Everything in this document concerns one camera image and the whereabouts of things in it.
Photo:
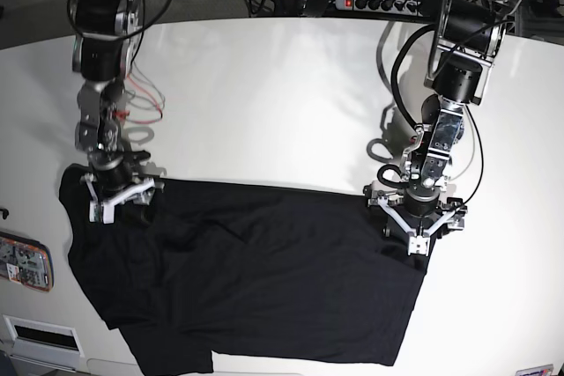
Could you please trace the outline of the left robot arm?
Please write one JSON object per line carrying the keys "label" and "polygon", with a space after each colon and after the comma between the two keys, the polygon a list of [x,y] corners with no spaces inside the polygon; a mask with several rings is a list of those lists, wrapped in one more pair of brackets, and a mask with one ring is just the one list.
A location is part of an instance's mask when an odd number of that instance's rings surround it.
{"label": "left robot arm", "polygon": [[[368,206],[387,216],[384,234],[400,240],[408,255],[430,254],[433,241],[464,228],[466,202],[440,193],[449,182],[445,174],[453,146],[464,132],[464,119],[471,116],[469,104],[478,104],[476,94],[484,68],[489,68],[510,23],[516,5],[512,0],[426,0],[424,8],[437,21],[413,33],[400,49],[392,66],[390,88],[398,111],[415,133],[397,165],[386,164],[377,180],[388,187],[365,189]],[[426,84],[433,89],[421,107],[416,122],[401,97],[398,72],[411,46],[432,33]]]}

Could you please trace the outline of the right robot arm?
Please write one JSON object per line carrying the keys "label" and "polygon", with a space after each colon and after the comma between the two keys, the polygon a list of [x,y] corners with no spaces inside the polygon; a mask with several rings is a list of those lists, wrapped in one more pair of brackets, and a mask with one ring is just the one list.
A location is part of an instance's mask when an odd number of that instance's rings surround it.
{"label": "right robot arm", "polygon": [[89,165],[81,179],[90,192],[89,219],[147,225],[156,183],[140,167],[150,155],[122,137],[125,79],[141,44],[145,0],[68,0],[67,13],[76,33],[72,69],[84,79],[75,144]]}

